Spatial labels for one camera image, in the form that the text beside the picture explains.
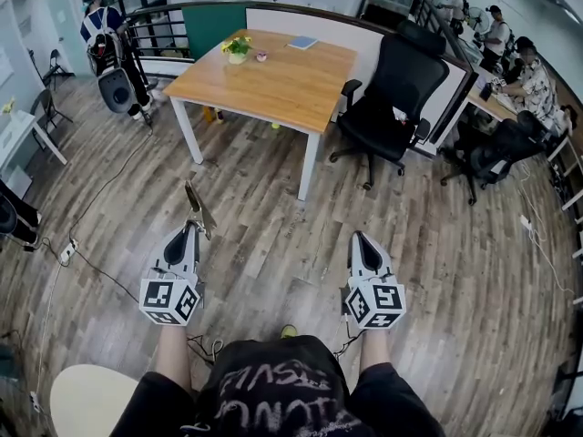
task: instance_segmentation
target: blue notebook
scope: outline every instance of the blue notebook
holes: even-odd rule
[[[301,50],[305,50],[305,49],[313,46],[316,42],[318,42],[318,39],[314,39],[312,37],[306,37],[306,36],[299,36],[299,37],[296,37],[295,39],[293,39],[288,44],[288,46],[300,48]]]

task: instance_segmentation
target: wooden floor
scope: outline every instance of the wooden floor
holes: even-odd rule
[[[34,182],[26,200],[43,212],[43,235],[60,253],[72,222],[148,129],[110,114],[93,81],[66,81],[56,104],[75,120],[57,131],[69,164],[38,153],[28,169]],[[208,342],[262,340],[293,323],[335,351],[346,335],[338,289],[347,279],[347,243],[364,230],[388,248],[407,289],[409,312],[391,333],[392,362],[447,435],[537,434],[557,366],[570,353],[572,297],[557,288],[518,222],[520,214],[534,218],[518,191],[520,168],[514,178],[480,190],[470,208],[462,179],[440,186],[446,163],[408,152],[403,178],[379,162],[376,185],[366,192],[365,160],[327,160],[343,146],[331,127],[302,203],[296,195],[305,135],[229,113],[223,125],[207,125],[195,106],[189,115],[204,163],[193,163],[171,106],[163,105],[154,136],[74,230],[86,257],[138,294],[148,253],[189,212],[183,181],[193,178],[219,227],[200,274],[206,307],[189,330]],[[525,187],[547,228],[543,248],[561,283],[574,289],[575,227],[559,211],[544,161],[527,164],[532,177]],[[28,384],[21,386],[33,390],[57,264],[45,247],[28,254],[7,242],[0,271],[0,327],[22,333]],[[51,383],[67,366],[94,363],[138,378],[150,365],[158,332],[121,289],[72,258],[58,275],[48,322],[40,387],[45,411]],[[351,384],[358,351],[353,345],[341,361]],[[193,358],[194,386],[208,374]],[[23,435],[39,435],[30,429],[45,420],[31,414],[26,397],[5,381],[0,397]]]

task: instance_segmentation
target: man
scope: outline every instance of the man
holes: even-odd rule
[[[516,47],[516,58],[514,59],[514,66],[508,70],[506,75],[504,76],[504,80],[507,84],[516,83],[516,81],[520,78],[522,74],[522,70],[525,66],[525,62],[520,58],[518,55],[521,50],[523,50],[526,46],[532,45],[532,41],[528,37],[521,36],[517,39],[515,43]]]
[[[494,18],[494,22],[484,39],[484,59],[480,66],[492,73],[506,50],[506,43],[510,38],[510,27],[498,6],[492,5],[488,11]]]
[[[538,57],[537,48],[524,37],[518,54],[524,62],[520,78],[499,90],[510,96],[517,112],[532,112],[551,133],[557,134],[557,92]]]
[[[277,341],[231,343],[194,402],[186,329],[162,327],[155,372],[141,379],[112,437],[444,437],[389,362],[387,330],[364,333],[352,394],[323,343],[296,335],[286,326]]]
[[[126,71],[128,75],[129,82],[134,87],[136,93],[136,99],[141,104],[141,108],[148,112],[152,106],[150,96],[148,95],[147,89],[144,86],[142,77],[134,63],[134,58],[131,53],[131,49],[125,40],[125,32],[128,29],[128,25],[124,23],[123,18],[119,14],[119,11],[113,6],[108,6],[105,8],[102,6],[103,0],[83,0],[87,6],[85,10],[85,19],[81,25],[81,35],[86,42],[89,43],[92,36],[95,36],[96,32],[101,32],[103,27],[115,31],[121,39],[123,45],[123,59],[120,62],[120,66]],[[103,71],[103,66],[99,64],[97,60],[97,75],[101,75]],[[141,119],[141,111],[138,104],[134,104],[128,111],[128,114],[135,120]]]
[[[457,36],[462,34],[464,32],[462,22],[465,19],[464,0],[444,0],[440,7],[450,10],[446,19],[450,21],[449,25],[454,30],[454,34]]]

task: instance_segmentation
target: green wall panel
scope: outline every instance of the green wall panel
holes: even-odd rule
[[[182,8],[190,52],[198,60],[235,31],[247,28],[245,4],[194,5]]]

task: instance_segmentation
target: ceiling light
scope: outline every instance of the ceiling light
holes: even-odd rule
[[[566,8],[563,8],[565,10],[565,13],[567,13],[568,17],[571,18],[573,21],[575,21],[578,25],[580,25],[581,23],[579,22],[579,20],[577,19],[577,17],[575,15],[573,15],[570,11],[568,11]]]

